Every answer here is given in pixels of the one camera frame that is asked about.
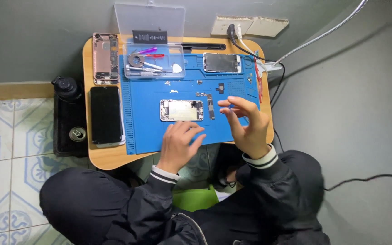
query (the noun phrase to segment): clear plastic lid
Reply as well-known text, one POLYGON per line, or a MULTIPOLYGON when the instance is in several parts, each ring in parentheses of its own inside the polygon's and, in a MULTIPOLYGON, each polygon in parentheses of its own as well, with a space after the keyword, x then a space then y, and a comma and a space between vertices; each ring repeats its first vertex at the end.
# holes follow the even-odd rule
POLYGON ((167 31, 168 43, 181 44, 186 10, 182 7, 114 4, 123 42, 132 43, 132 31, 167 31))

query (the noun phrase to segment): wooden lap desk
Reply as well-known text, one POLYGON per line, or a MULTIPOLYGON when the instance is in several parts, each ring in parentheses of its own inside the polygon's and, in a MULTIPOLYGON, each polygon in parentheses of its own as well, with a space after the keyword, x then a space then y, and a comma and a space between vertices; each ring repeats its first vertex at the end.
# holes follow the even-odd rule
MULTIPOLYGON (((221 54, 246 54, 239 50, 237 47, 233 46, 229 39, 223 38, 200 38, 200 37, 184 37, 183 43, 216 43, 216 44, 226 44, 226 50, 216 50, 215 53, 221 54)), ((244 43, 253 51, 259 50, 259 56, 264 58, 264 54, 261 47, 254 41, 244 40, 244 43)), ((119 38, 119 47, 122 47, 121 39, 119 38)), ((209 50, 192 50, 192 53, 204 53, 210 52, 209 50)), ((122 49, 119 48, 119 54, 122 54, 122 49)), ((97 148, 95 144, 91 142, 91 126, 90 126, 90 99, 88 92, 91 87, 94 87, 93 83, 93 58, 92 58, 92 40, 91 38, 85 43, 83 48, 83 66, 84 66, 84 93, 86 99, 86 116, 87 116, 87 136, 88 136, 88 153, 90 161, 96 167, 103 170, 111 170, 120 167, 124 164, 130 163, 134 160, 140 159, 154 154, 144 153, 144 154, 126 154, 126 145, 121 145, 118 147, 110 148, 97 148)), ((272 113, 270 110, 270 98, 269 98, 269 88, 267 84, 266 73, 263 73, 263 102, 260 104, 260 109, 265 112, 270 117, 270 125, 267 131, 267 143, 271 143, 273 140, 273 124, 272 124, 272 113)))

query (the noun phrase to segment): black pants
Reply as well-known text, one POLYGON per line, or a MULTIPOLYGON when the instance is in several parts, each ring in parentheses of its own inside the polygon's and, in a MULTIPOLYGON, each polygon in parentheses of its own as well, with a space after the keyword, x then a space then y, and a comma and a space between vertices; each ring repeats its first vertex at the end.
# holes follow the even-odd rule
MULTIPOLYGON (((296 174, 302 191, 318 212, 323 202, 323 176, 316 159, 300 151, 279 154, 296 174)), ((237 171, 245 187, 209 209, 185 212, 202 228, 208 244, 232 244, 235 240, 272 240, 276 229, 256 214, 254 197, 246 188, 250 167, 237 171)), ((129 199, 131 188, 100 171, 68 168, 42 187, 40 206, 49 223, 71 242, 101 244, 115 215, 129 199)))

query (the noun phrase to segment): plastic storage box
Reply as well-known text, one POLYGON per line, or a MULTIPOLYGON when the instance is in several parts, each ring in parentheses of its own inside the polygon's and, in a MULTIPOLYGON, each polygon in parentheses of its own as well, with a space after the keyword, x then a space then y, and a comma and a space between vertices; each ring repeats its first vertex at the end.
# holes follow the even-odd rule
POLYGON ((184 52, 181 45, 182 37, 184 36, 184 21, 186 15, 184 8, 134 5, 125 3, 115 3, 114 8, 119 26, 119 32, 121 35, 120 38, 124 43, 122 46, 124 67, 122 68, 125 71, 125 76, 128 79, 183 78, 186 75, 184 69, 184 52), (135 44, 133 40, 134 30, 167 31, 167 44, 135 44), (154 58, 144 56, 145 65, 140 68, 152 68, 151 66, 146 65, 147 62, 149 64, 161 67, 164 72, 157 71, 155 75, 149 75, 150 72, 142 73, 138 70, 127 69, 132 67, 132 65, 128 62, 128 57, 130 54, 137 53, 151 47, 156 47, 157 50, 147 54, 164 54, 164 57, 154 58), (177 65, 181 68, 180 72, 176 72, 177 69, 172 69, 174 64, 175 68, 177 68, 177 65))

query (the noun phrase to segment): person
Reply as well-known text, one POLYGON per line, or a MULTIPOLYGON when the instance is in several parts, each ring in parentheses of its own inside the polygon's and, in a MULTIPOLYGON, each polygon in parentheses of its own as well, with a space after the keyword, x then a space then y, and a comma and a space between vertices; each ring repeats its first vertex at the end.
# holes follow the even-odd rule
MULTIPOLYGON (((224 173, 221 183, 244 187, 222 202, 195 212, 172 206, 177 173, 205 137, 189 145, 203 128, 176 122, 164 134, 160 160, 146 184, 132 188, 100 171, 68 168, 44 183, 43 214, 76 245, 330 244, 317 220, 324 193, 317 160, 299 151, 277 154, 266 144, 269 117, 254 103, 228 97, 218 105, 247 163, 224 173), (240 125, 242 116, 248 126, 240 125)), ((237 154, 224 156, 231 164, 240 162, 237 154)))

